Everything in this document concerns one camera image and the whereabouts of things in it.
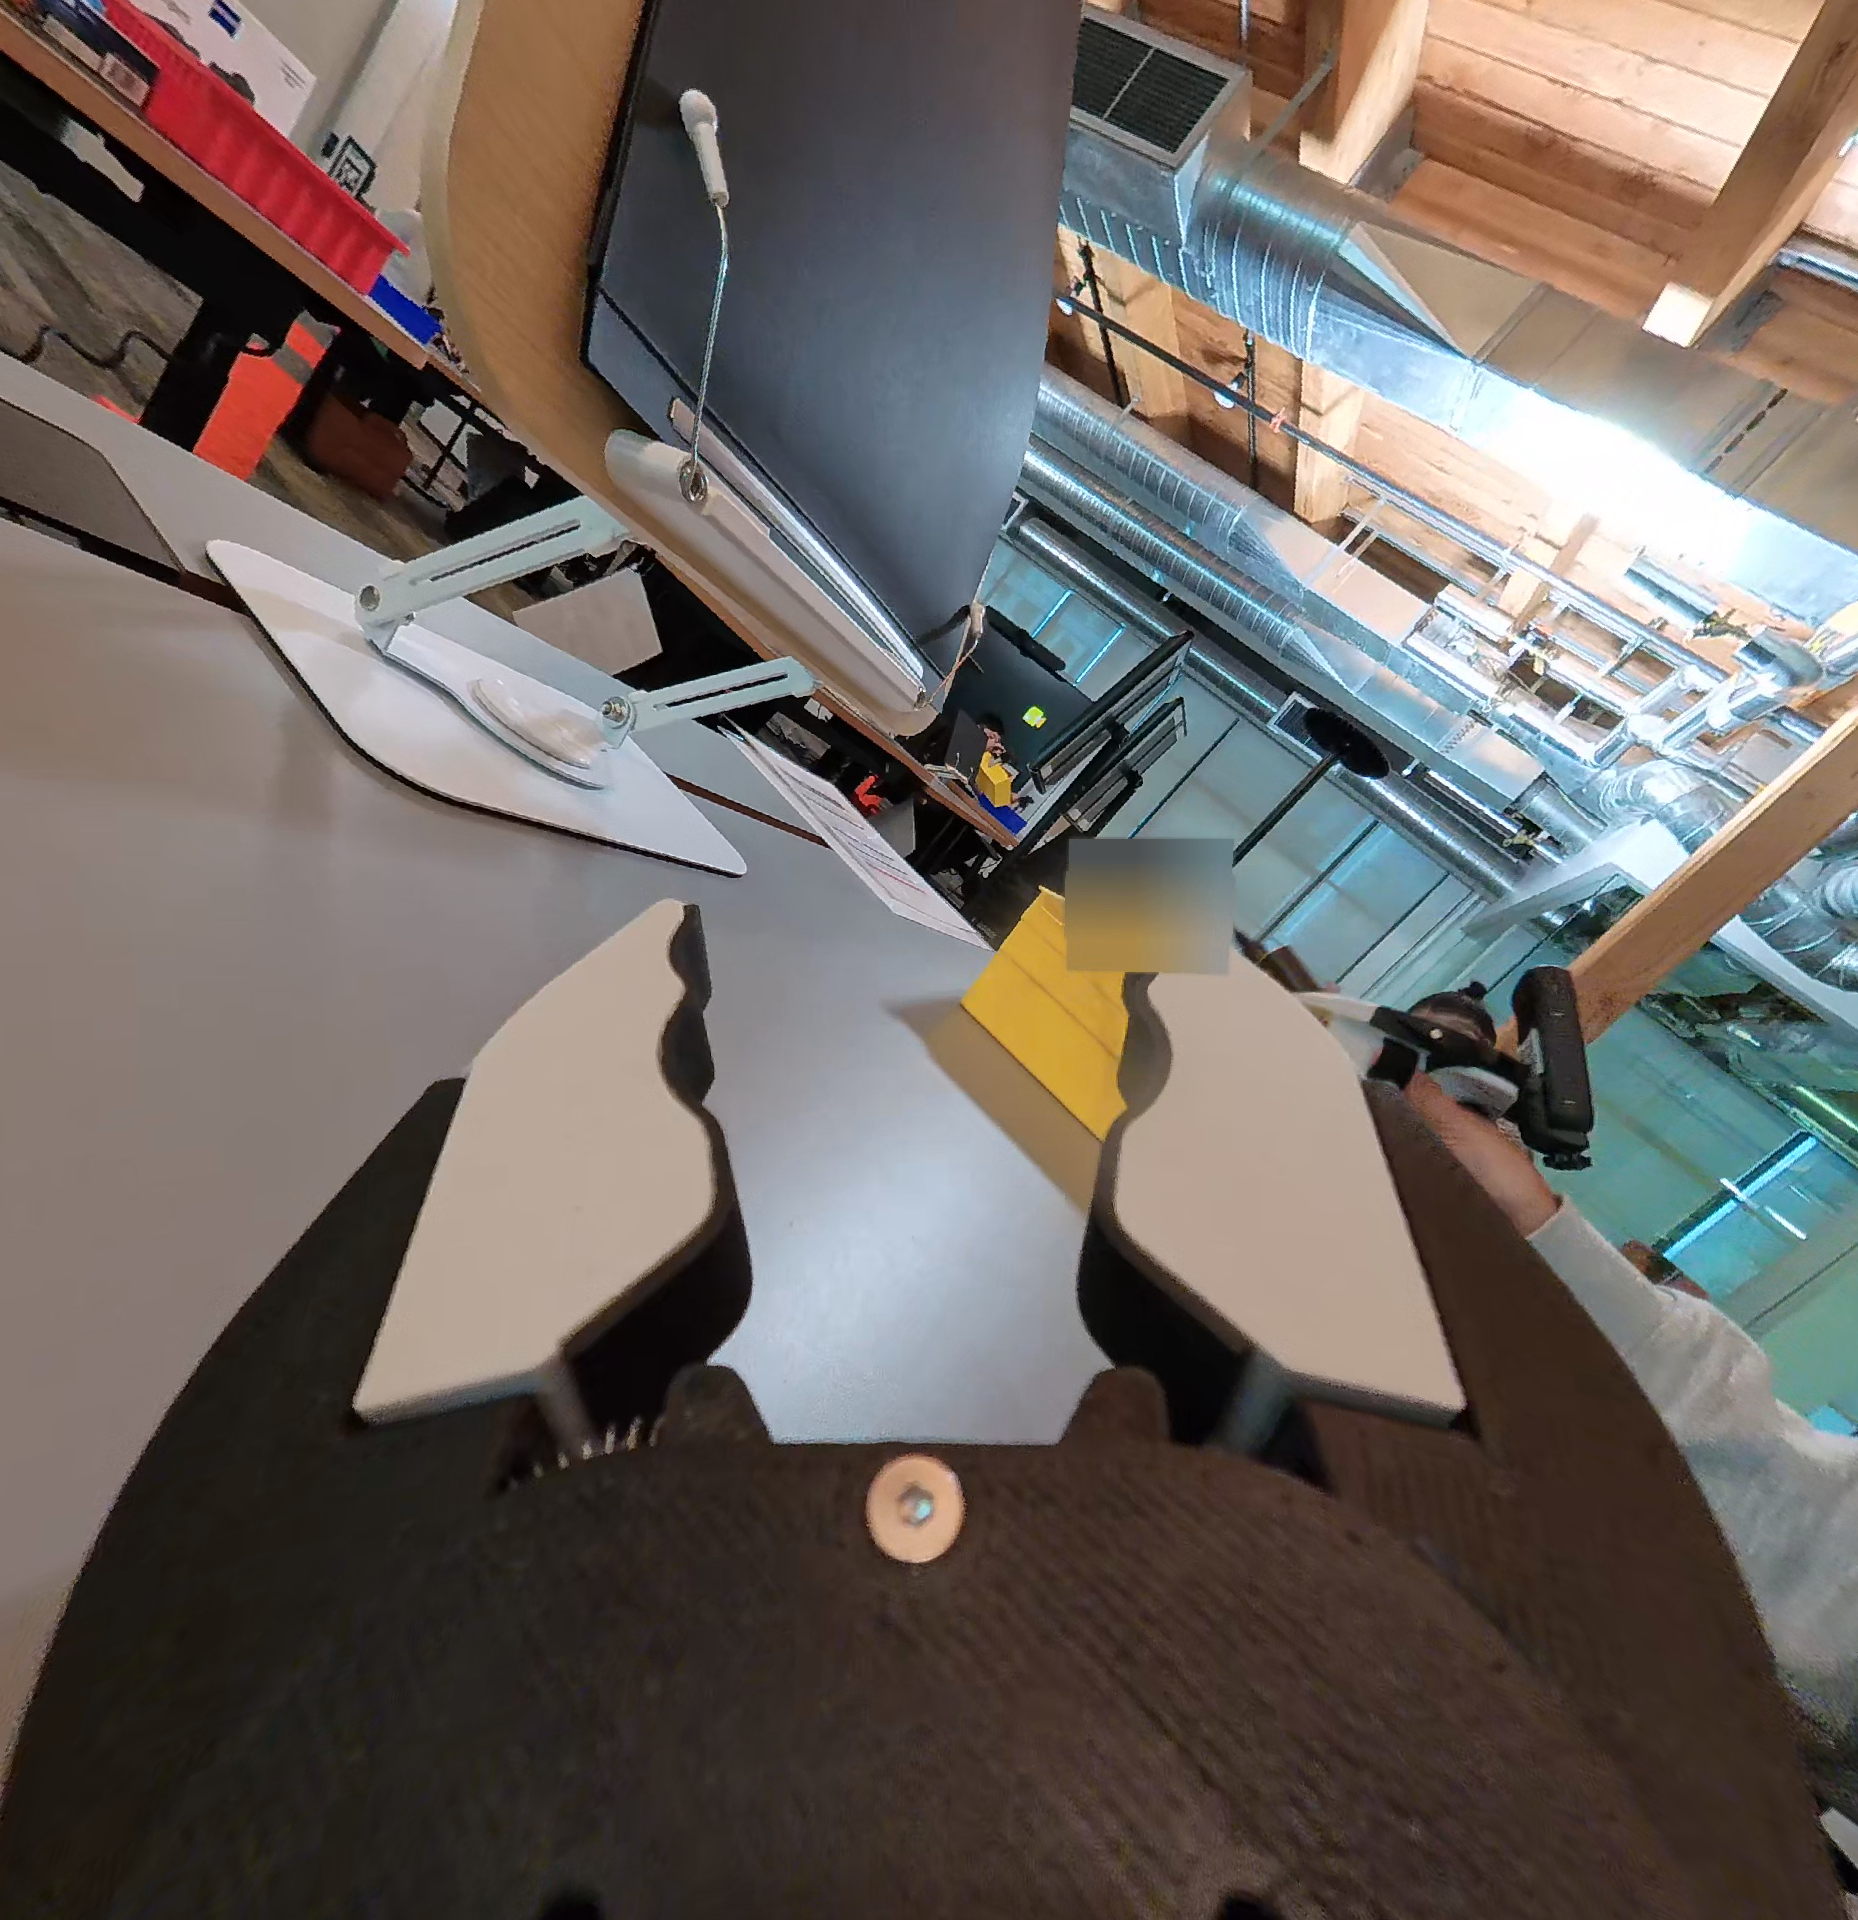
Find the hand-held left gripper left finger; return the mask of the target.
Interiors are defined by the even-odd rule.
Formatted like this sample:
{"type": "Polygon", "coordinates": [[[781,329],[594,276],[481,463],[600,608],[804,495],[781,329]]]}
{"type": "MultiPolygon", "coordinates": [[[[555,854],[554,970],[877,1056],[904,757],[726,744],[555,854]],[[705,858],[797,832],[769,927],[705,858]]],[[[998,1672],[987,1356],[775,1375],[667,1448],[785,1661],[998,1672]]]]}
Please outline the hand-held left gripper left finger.
{"type": "Polygon", "coordinates": [[[700,909],[663,899],[483,1044],[351,1403],[367,1424],[528,1401],[557,1453],[652,1431],[751,1302],[706,1107],[700,909]]]}

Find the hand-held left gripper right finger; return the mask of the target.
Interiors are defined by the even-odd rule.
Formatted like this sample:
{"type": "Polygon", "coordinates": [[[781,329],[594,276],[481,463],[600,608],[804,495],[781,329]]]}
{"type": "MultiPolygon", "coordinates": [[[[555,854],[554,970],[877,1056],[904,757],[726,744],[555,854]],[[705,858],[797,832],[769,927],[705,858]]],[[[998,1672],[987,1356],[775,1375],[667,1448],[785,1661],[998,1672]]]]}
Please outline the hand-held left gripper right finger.
{"type": "Polygon", "coordinates": [[[1468,1397],[1357,1071],[1255,970],[1132,972],[1077,1308],[1171,1442],[1260,1453],[1325,1406],[1448,1429],[1468,1397]]]}

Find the yellow plastic bin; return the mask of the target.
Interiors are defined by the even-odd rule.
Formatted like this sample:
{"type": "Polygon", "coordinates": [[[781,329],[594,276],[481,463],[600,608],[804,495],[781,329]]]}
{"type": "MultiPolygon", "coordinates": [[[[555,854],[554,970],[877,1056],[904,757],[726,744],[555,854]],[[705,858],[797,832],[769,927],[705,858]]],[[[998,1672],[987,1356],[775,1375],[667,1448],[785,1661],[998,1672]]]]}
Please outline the yellow plastic bin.
{"type": "Polygon", "coordinates": [[[1066,962],[1066,903],[1042,887],[961,996],[961,1011],[1094,1141],[1123,1117],[1123,972],[1066,962]]]}

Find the person's right hand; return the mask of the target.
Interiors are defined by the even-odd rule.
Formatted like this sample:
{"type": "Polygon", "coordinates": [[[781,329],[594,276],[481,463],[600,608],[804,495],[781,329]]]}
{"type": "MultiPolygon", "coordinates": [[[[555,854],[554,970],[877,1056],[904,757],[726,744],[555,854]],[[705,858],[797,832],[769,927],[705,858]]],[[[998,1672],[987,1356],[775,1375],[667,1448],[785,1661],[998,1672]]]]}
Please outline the person's right hand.
{"type": "Polygon", "coordinates": [[[1492,1119],[1461,1107],[1428,1076],[1413,1079],[1406,1099],[1523,1239],[1556,1217],[1562,1195],[1492,1119]]]}

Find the black disc on rod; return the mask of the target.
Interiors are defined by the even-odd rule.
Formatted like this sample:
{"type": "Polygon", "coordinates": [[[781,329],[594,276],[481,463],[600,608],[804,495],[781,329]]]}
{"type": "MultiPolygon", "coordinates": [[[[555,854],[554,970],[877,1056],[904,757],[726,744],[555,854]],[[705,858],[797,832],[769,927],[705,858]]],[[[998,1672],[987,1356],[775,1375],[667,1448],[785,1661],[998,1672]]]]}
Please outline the black disc on rod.
{"type": "Polygon", "coordinates": [[[1331,774],[1345,773],[1357,781],[1379,781],[1391,774],[1385,748],[1345,715],[1331,707],[1302,709],[1296,727],[1313,750],[1306,773],[1259,818],[1233,844],[1230,867],[1241,861],[1331,774]]]}

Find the wooden ceiling beam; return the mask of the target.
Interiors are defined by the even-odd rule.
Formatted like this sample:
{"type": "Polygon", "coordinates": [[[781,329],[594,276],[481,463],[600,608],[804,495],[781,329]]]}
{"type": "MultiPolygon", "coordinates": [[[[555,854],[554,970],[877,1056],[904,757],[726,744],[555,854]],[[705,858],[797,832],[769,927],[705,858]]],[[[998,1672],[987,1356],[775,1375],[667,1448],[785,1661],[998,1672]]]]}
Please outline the wooden ceiling beam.
{"type": "Polygon", "coordinates": [[[1572,961],[1584,1040],[1599,1040],[1852,812],[1858,707],[1572,961]]]}

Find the white metal stand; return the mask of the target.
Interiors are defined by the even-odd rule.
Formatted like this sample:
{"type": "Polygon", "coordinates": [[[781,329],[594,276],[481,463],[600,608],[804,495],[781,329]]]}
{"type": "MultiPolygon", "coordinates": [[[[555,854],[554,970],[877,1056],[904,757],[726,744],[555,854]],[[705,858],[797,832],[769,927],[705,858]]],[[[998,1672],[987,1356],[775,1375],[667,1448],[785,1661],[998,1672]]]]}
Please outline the white metal stand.
{"type": "Polygon", "coordinates": [[[619,429],[604,464],[685,560],[730,579],[797,639],[794,656],[658,690],[610,683],[607,695],[579,700],[422,624],[468,593],[632,537],[587,495],[391,569],[355,595],[226,540],[208,542],[206,558],[343,741],[384,773],[496,818],[739,879],[742,856],[639,736],[804,698],[817,680],[912,718],[929,700],[931,670],[810,522],[705,423],[728,276],[728,186],[715,103],[685,90],[675,110],[716,230],[694,405],[670,427],[675,446],[619,429]]]}

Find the white hanging paper sheet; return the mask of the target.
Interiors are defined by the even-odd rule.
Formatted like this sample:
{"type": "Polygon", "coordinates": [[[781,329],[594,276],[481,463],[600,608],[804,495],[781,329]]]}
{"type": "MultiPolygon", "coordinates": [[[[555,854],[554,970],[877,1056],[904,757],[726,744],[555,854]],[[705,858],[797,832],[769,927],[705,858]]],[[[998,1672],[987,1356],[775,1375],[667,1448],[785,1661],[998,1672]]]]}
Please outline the white hanging paper sheet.
{"type": "Polygon", "coordinates": [[[634,569],[527,605],[513,618],[531,637],[610,677],[625,677],[661,654],[649,596],[634,569]]]}

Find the orange traffic cone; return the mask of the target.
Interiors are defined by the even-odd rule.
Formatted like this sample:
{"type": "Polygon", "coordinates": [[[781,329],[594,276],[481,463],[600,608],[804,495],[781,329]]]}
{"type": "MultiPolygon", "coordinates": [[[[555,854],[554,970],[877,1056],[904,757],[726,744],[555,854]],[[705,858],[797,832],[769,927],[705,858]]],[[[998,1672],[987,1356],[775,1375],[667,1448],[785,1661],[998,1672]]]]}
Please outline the orange traffic cone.
{"type": "Polygon", "coordinates": [[[323,351],[325,336],[300,319],[272,353],[239,353],[194,440],[194,457],[237,481],[253,481],[300,405],[323,351]]]}

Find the black panel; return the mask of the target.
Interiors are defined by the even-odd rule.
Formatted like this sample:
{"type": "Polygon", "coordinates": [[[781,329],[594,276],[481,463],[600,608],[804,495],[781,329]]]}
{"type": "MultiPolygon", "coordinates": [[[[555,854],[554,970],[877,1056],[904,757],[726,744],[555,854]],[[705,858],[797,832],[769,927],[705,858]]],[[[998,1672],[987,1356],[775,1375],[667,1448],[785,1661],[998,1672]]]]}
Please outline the black panel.
{"type": "Polygon", "coordinates": [[[1029,443],[1079,5],[645,5],[579,358],[901,672],[953,672],[1029,443]]]}

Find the wooden board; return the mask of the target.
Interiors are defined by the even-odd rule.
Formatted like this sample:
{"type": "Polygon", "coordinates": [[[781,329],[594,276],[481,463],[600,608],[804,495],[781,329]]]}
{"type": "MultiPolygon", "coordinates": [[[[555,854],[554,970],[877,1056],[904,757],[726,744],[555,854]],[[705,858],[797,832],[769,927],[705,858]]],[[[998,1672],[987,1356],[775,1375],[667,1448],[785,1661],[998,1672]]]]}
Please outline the wooden board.
{"type": "Polygon", "coordinates": [[[874,608],[844,606],[757,517],[765,489],[705,436],[653,443],[582,362],[587,257],[641,19],[637,3],[463,3],[431,82],[418,162],[422,246],[450,339],[483,405],[716,613],[753,653],[794,656],[874,733],[934,718],[931,672],[874,608]]]}

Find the red plastic bin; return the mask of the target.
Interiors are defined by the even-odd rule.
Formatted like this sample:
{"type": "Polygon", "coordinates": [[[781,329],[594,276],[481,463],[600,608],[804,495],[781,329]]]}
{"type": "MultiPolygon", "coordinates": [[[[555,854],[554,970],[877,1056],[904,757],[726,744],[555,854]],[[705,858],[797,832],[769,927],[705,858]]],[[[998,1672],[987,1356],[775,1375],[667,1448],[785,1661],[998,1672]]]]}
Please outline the red plastic bin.
{"type": "Polygon", "coordinates": [[[154,64],[143,122],[349,289],[373,294],[407,240],[165,25],[126,3],[103,3],[103,18],[154,64]]]}

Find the white printed box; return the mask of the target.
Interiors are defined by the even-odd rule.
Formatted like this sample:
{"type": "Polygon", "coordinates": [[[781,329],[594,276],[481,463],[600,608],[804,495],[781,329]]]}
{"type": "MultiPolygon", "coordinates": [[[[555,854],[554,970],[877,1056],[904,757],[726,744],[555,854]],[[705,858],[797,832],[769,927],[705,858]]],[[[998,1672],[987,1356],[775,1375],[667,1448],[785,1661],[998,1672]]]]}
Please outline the white printed box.
{"type": "Polygon", "coordinates": [[[316,87],[314,72],[270,31],[253,5],[242,3],[134,3],[196,61],[237,90],[280,134],[296,122],[316,87]]]}

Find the cluster of silver duct pipes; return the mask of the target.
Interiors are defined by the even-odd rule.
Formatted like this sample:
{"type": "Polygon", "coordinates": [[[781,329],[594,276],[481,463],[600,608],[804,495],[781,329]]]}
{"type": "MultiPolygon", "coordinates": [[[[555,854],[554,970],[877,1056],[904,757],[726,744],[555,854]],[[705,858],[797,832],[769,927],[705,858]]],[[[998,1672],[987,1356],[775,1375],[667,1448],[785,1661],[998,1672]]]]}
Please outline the cluster of silver duct pipes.
{"type": "MultiPolygon", "coordinates": [[[[1338,372],[1498,464],[1537,455],[1554,494],[1593,481],[1597,511],[1641,511],[1655,552],[1693,560],[1773,611],[1823,624],[1858,605],[1858,531],[1840,524],[1827,540],[1817,520],[1706,472],[1706,457],[1730,449],[1730,429],[1753,427],[1773,399],[1788,427],[1815,427],[1809,449],[1823,440],[1834,447],[1829,500],[1815,500],[1815,511],[1851,511],[1852,423],[1420,235],[1369,198],[1253,143],[1207,138],[1168,165],[1166,151],[1073,109],[1060,216],[1087,242],[1252,336],[1338,372]]],[[[1712,796],[1702,769],[1675,760],[1675,778],[1653,780],[1635,803],[1635,820],[1667,842],[1677,842],[1667,812],[1704,828],[1667,876],[1753,799],[1708,812],[1704,801],[1712,796]]],[[[1745,935],[1750,961],[1777,970],[1788,992],[1858,1014],[1858,943],[1842,939],[1823,893],[1795,886],[1795,868],[1722,931],[1745,935]]]]}

